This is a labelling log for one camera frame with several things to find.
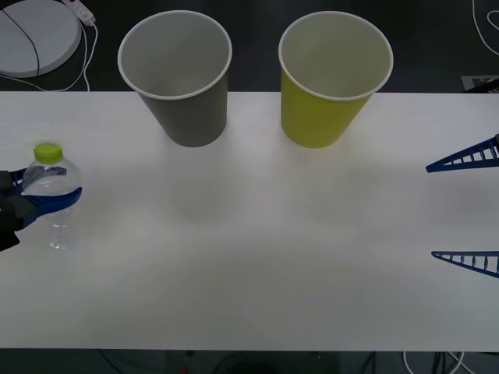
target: green bottle cap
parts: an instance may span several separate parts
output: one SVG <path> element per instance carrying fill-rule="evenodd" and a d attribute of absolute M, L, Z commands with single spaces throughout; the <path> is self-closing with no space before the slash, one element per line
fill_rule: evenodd
<path fill-rule="evenodd" d="M 62 148 L 52 143 L 37 144 L 34 147 L 34 158 L 41 164 L 57 164 L 62 160 Z"/>

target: black cable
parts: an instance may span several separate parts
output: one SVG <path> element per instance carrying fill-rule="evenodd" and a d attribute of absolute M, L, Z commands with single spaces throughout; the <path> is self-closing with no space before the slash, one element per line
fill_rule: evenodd
<path fill-rule="evenodd" d="M 115 372 L 117 372 L 118 374 L 124 374 L 118 366 L 116 366 L 110 359 L 109 357 L 101 350 L 101 349 L 97 349 L 97 352 L 99 352 L 99 354 L 102 356 L 102 358 L 104 359 L 104 361 L 106 361 L 108 363 L 109 366 L 111 366 L 113 368 L 113 370 Z"/>
<path fill-rule="evenodd" d="M 15 21 L 15 20 L 11 17 L 11 16 L 9 16 L 9 14 L 5 11 L 5 9 L 2 9 L 2 12 L 4 12 L 4 13 L 5 13 L 5 15 L 6 15 L 6 16 L 8 16 L 8 17 L 10 18 L 10 20 L 11 20 L 11 21 L 13 21 L 13 22 L 16 24 L 16 26 L 17 26 L 17 27 L 19 27 L 19 29 L 20 29 L 21 31 L 23 31 L 24 35 L 26 35 L 26 37 L 27 37 L 27 38 L 28 38 L 28 40 L 30 41 L 31 45 L 33 46 L 34 54 L 37 56 L 37 76 L 36 76 L 36 78 L 37 78 L 37 77 L 40 75 L 40 57 L 38 57 L 38 50 L 37 50 L 37 48 L 35 47 L 34 42 L 31 40 L 31 38 L 30 38 L 30 36 L 27 34 L 27 32 L 26 32 L 26 31 L 24 31 L 24 29 L 23 29 L 21 26 L 19 26 L 19 24 L 18 24 L 18 23 L 17 23 L 17 22 L 16 22 L 16 21 Z"/>
<path fill-rule="evenodd" d="M 225 356 L 218 364 L 216 364 L 216 366 L 210 371 L 210 373 L 211 374 L 222 374 L 223 372 L 227 371 L 226 370 L 227 368 L 225 368 L 224 366 L 226 366 L 229 362 L 235 361 L 235 358 L 239 358 L 240 361 L 238 363 L 240 363 L 242 361 L 241 359 L 245 358 L 245 357 L 246 357 L 245 352 L 231 353 L 230 355 Z"/>
<path fill-rule="evenodd" d="M 369 367 L 369 364 L 370 363 L 373 363 L 372 365 L 372 368 L 373 368 L 373 372 L 375 372 L 376 370 L 376 352 L 371 352 L 369 353 L 369 355 L 367 356 L 366 358 L 366 361 L 363 363 L 363 365 L 361 366 L 360 368 L 360 373 L 361 374 L 364 374 L 367 370 L 367 368 Z"/>
<path fill-rule="evenodd" d="M 442 372 L 441 372 L 441 374 L 446 373 L 446 368 L 447 368 L 447 362 L 445 362 L 446 355 L 447 355 L 447 352 L 442 352 Z"/>
<path fill-rule="evenodd" d="M 438 366 L 440 365 L 441 356 L 442 356 L 441 352 L 434 353 L 434 366 L 431 369 L 431 374 L 438 374 L 437 370 Z"/>
<path fill-rule="evenodd" d="M 374 352 L 373 364 L 371 365 L 371 368 L 371 374 L 376 374 L 376 352 Z"/>

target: yellow paper cup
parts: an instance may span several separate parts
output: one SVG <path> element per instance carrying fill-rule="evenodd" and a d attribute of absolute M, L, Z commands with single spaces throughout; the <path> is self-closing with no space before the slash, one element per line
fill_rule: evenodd
<path fill-rule="evenodd" d="M 332 144 L 388 80 L 393 52 L 372 23 L 317 12 L 288 27 L 279 43 L 281 125 L 293 142 Z"/>

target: dark floor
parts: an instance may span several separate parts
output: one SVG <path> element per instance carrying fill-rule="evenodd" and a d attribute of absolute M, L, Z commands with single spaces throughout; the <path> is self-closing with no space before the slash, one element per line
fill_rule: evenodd
<path fill-rule="evenodd" d="M 17 0 L 0 0 L 5 7 Z M 229 69 L 232 91 L 279 91 L 278 42 L 285 28 L 307 13 L 351 12 L 377 25 L 394 50 L 395 67 L 387 92 L 464 90 L 462 76 L 499 75 L 499 56 L 483 46 L 472 21 L 471 0 L 83 0 L 95 14 L 99 41 L 88 76 L 92 90 L 129 90 L 116 64 L 119 44 L 132 26 L 157 12 L 191 9 L 215 18 L 228 31 L 234 49 Z M 487 13 L 497 0 L 476 0 L 485 39 L 499 51 L 499 32 Z M 492 20 L 499 23 L 499 14 Z M 94 30 L 87 28 L 93 40 Z M 34 82 L 55 90 L 68 86 L 82 66 L 83 43 L 63 66 Z M 0 78 L 0 90 L 29 90 Z M 74 87 L 83 90 L 83 80 Z"/>
<path fill-rule="evenodd" d="M 395 374 L 405 373 L 400 352 L 239 352 L 197 351 L 0 350 L 2 374 Z M 416 374 L 447 373 L 449 354 L 408 354 Z M 476 374 L 497 373 L 499 356 L 466 353 L 464 363 Z M 460 368 L 456 374 L 464 374 Z"/>

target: white cable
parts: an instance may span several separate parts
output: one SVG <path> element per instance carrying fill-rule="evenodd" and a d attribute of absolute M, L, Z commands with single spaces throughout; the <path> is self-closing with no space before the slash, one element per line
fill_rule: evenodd
<path fill-rule="evenodd" d="M 498 55 L 499 56 L 499 52 L 495 51 L 494 49 L 492 49 L 489 44 L 486 43 L 485 39 L 483 39 L 483 36 L 482 36 L 482 33 L 480 33 L 480 28 L 478 27 L 478 23 L 476 22 L 476 16 L 475 16 L 475 0 L 471 0 L 471 4 L 472 4 L 472 10 L 473 10 L 473 22 L 475 23 L 475 27 L 476 27 L 476 31 L 478 32 L 478 35 L 480 36 L 480 39 L 482 40 L 483 44 L 489 48 L 489 50 Z M 494 29 L 497 29 L 497 31 L 499 31 L 499 27 L 497 27 L 491 20 L 490 20 L 490 15 L 492 13 L 499 13 L 499 10 L 493 10 L 491 12 L 488 12 L 487 13 L 487 20 L 489 21 L 490 25 L 494 28 Z"/>
<path fill-rule="evenodd" d="M 456 364 L 456 366 L 449 372 L 449 374 L 454 374 L 455 372 L 458 371 L 459 369 L 459 366 L 461 366 L 462 364 L 462 359 L 465 357 L 465 352 L 461 352 L 461 354 L 459 355 L 459 360 L 458 360 L 458 363 Z"/>
<path fill-rule="evenodd" d="M 29 83 L 26 80 L 13 78 L 11 76 L 4 76 L 3 74 L 0 74 L 0 76 L 2 78 L 5 78 L 5 79 L 10 79 L 10 80 L 14 80 L 14 81 L 19 82 L 19 83 L 27 84 L 27 85 L 32 86 L 32 87 L 34 87 L 34 88 L 36 88 L 36 89 L 38 89 L 40 91 L 44 91 L 44 92 L 62 92 L 62 91 L 67 91 L 71 87 L 73 87 L 76 84 L 76 82 L 78 82 L 80 80 L 81 76 L 83 75 L 84 78 L 85 78 L 85 84 L 87 85 L 87 91 L 90 91 L 90 85 L 88 83 L 86 73 L 87 73 L 88 64 L 90 63 L 90 60 L 92 59 L 92 55 L 94 54 L 95 44 L 97 43 L 97 27 L 94 24 L 92 24 L 92 26 L 95 27 L 96 34 L 95 34 L 94 45 L 92 47 L 92 52 L 91 52 L 90 58 L 89 58 L 89 60 L 87 62 L 87 32 L 85 31 L 85 27 L 83 27 L 83 24 L 80 23 L 81 30 L 83 31 L 83 41 L 84 41 L 84 44 L 85 44 L 85 53 L 83 55 L 83 66 L 82 66 L 80 74 L 76 77 L 75 81 L 73 83 L 71 83 L 69 86 L 67 86 L 66 88 L 62 88 L 60 90 L 44 90 L 43 88 L 37 86 L 36 84 Z"/>
<path fill-rule="evenodd" d="M 459 358 L 455 357 L 454 354 L 452 352 L 448 352 L 452 357 L 453 359 L 455 359 L 458 363 L 456 364 L 456 366 L 448 373 L 448 374 L 454 374 L 455 372 L 458 371 L 458 369 L 462 366 L 464 369 L 466 369 L 468 372 L 470 372 L 471 374 L 475 374 L 474 372 L 472 372 L 467 366 L 465 366 L 463 363 L 462 363 L 462 359 L 465 357 L 465 352 L 461 352 L 461 354 L 459 355 Z M 409 368 L 409 364 L 407 363 L 407 352 L 406 351 L 403 351 L 402 352 L 402 358 L 404 359 L 404 365 L 405 365 L 405 368 L 407 369 L 407 371 L 409 372 L 409 374 L 414 374 L 414 372 L 411 370 L 411 368 Z"/>
<path fill-rule="evenodd" d="M 404 358 L 404 365 L 405 365 L 405 368 L 407 369 L 407 371 L 409 372 L 409 374 L 414 374 L 414 372 L 411 370 L 411 368 L 409 368 L 409 364 L 407 363 L 407 355 L 406 355 L 406 351 L 404 351 L 402 353 L 402 358 Z"/>
<path fill-rule="evenodd" d="M 85 70 L 85 61 L 87 60 L 87 32 L 85 31 L 85 27 L 83 27 L 82 23 L 80 23 L 80 27 L 81 27 L 81 30 L 83 31 L 83 41 L 85 42 L 85 53 L 83 54 L 83 67 L 81 68 L 80 74 L 76 77 L 75 81 L 73 83 L 71 83 L 70 86 L 67 86 L 66 88 L 63 88 L 61 90 L 44 90 L 43 88 L 37 87 L 40 91 L 44 91 L 44 92 L 62 92 L 62 91 L 67 91 L 71 87 L 73 87 L 76 84 L 76 82 L 78 82 L 80 80 L 81 75 L 83 74 L 83 72 Z"/>
<path fill-rule="evenodd" d="M 88 78 L 87 78 L 87 68 L 88 65 L 90 65 L 90 61 L 92 61 L 92 57 L 94 56 L 94 51 L 95 51 L 95 45 L 97 44 L 97 39 L 99 38 L 99 30 L 97 29 L 95 23 L 91 23 L 90 25 L 95 29 L 95 39 L 94 39 L 94 44 L 92 45 L 92 50 L 90 51 L 90 57 L 88 58 L 87 64 L 83 67 L 83 78 L 85 79 L 85 84 L 87 85 L 87 91 L 89 92 L 90 92 L 90 84 L 88 83 Z"/>
<path fill-rule="evenodd" d="M 456 355 L 454 355 L 452 352 L 447 352 L 447 353 L 448 353 L 448 354 L 450 354 L 454 360 L 456 360 L 457 362 L 459 362 L 459 358 L 458 358 Z M 476 374 L 476 373 L 475 373 L 474 371 L 472 371 L 472 370 L 471 370 L 468 366 L 466 366 L 466 365 L 464 364 L 464 362 L 462 362 L 462 361 L 461 361 L 461 366 L 462 366 L 462 368 L 463 368 L 464 370 L 466 370 L 469 374 Z"/>

